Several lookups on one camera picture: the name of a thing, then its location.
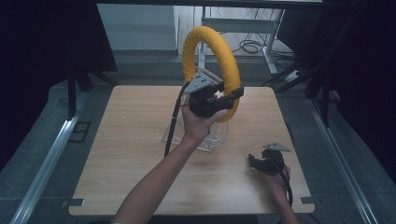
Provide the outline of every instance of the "yellow ring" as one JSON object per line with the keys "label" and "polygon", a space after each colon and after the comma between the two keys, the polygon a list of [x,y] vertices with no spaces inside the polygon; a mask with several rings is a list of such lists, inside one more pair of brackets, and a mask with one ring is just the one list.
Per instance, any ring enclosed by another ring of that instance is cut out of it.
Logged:
{"label": "yellow ring", "polygon": [[[198,26],[187,35],[183,46],[183,73],[186,82],[195,76],[195,49],[199,42],[205,42],[215,54],[224,81],[224,95],[230,95],[232,91],[241,87],[239,69],[236,59],[223,37],[212,28]],[[219,122],[225,122],[233,117],[239,105],[239,99],[233,102],[233,108],[227,116]]]}

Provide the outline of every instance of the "metal rail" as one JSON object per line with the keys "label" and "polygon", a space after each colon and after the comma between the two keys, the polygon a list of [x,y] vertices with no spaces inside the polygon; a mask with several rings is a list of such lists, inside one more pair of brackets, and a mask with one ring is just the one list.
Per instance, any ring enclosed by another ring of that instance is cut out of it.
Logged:
{"label": "metal rail", "polygon": [[38,173],[35,176],[35,179],[33,180],[26,195],[24,196],[20,207],[15,213],[14,218],[12,218],[11,223],[22,224],[28,222],[30,215],[32,215],[35,209],[35,205],[37,204],[44,188],[50,179],[52,171],[54,170],[59,158],[62,155],[62,152],[64,151],[64,146],[66,145],[70,134],[73,132],[73,129],[76,126],[81,110],[84,107],[87,98],[87,92],[82,92],[79,95],[76,115],[72,119],[66,120],[64,122],[64,126],[56,137],[51,149],[49,150],[49,154],[47,155],[46,159],[44,159],[44,162],[38,170]]}
{"label": "metal rail", "polygon": [[349,166],[347,165],[347,161],[341,152],[340,147],[335,141],[332,131],[324,124],[320,117],[320,112],[318,106],[315,104],[314,100],[307,99],[307,103],[311,108],[312,113],[314,114],[315,121],[317,122],[320,131],[329,147],[332,156],[334,157],[335,164],[338,166],[338,169],[346,182],[346,186],[358,207],[359,212],[361,213],[361,217],[363,218],[364,223],[372,224],[378,223],[375,214],[369,204],[361,186],[355,179],[355,176],[352,174]]}

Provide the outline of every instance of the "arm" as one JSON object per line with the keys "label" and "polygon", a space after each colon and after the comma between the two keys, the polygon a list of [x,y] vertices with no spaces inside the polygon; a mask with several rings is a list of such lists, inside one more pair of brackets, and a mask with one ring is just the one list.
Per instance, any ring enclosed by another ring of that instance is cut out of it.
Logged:
{"label": "arm", "polygon": [[131,190],[113,223],[147,223],[192,152],[209,133],[210,126],[224,118],[227,111],[219,111],[209,119],[196,117],[186,106],[182,113],[185,129],[182,141]]}
{"label": "arm", "polygon": [[[290,168],[286,166],[283,173],[290,179]],[[285,183],[280,175],[267,175],[262,173],[268,191],[276,204],[276,209],[280,215],[280,222],[282,224],[298,224],[299,220],[294,214],[294,211],[289,205],[288,197],[286,195]]]}

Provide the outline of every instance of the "wooden tabletop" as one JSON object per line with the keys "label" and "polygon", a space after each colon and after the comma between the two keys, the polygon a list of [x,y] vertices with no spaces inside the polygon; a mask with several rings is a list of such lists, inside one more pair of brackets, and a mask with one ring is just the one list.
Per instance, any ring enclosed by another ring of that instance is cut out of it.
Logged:
{"label": "wooden tabletop", "polygon": [[[162,158],[163,134],[170,124],[181,87],[117,86],[78,182],[72,215],[115,215],[123,199]],[[248,154],[261,156],[262,146],[278,142],[291,169],[293,209],[313,212],[311,196],[274,92],[245,87],[230,120],[227,143],[212,152],[196,150],[169,189],[156,215],[267,214],[276,209]]]}

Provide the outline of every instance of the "black wire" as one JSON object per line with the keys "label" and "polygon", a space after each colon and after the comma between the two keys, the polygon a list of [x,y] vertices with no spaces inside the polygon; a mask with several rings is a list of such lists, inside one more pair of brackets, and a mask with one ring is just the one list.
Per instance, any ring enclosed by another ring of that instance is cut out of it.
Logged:
{"label": "black wire", "polygon": [[189,84],[190,84],[190,82],[186,82],[183,85],[183,87],[180,90],[180,93],[178,94],[178,97],[177,97],[177,100],[175,103],[175,109],[172,114],[171,126],[169,127],[168,138],[166,139],[166,147],[165,147],[165,152],[164,152],[165,157],[169,154],[169,149],[172,144],[172,138],[173,138],[173,134],[175,132],[178,110],[180,109],[180,105],[181,105],[181,97],[183,96],[184,90],[186,90],[186,88],[189,86]]}
{"label": "black wire", "polygon": [[[282,177],[283,182],[285,182],[286,191],[288,192],[288,196],[289,196],[289,205],[291,206],[291,205],[293,204],[293,192],[291,191],[291,186],[290,186],[289,178],[288,178],[288,177],[285,177],[285,174],[283,174],[283,171],[281,171],[281,170],[277,167],[276,163],[275,163],[270,157],[267,157],[266,159],[268,159],[268,160],[275,166],[275,168],[277,169],[277,172],[278,172],[278,173],[280,174],[280,176]],[[286,169],[286,174],[289,175],[288,167],[286,166],[285,163],[283,163],[283,165],[284,165],[284,167],[285,167],[285,169]]]}

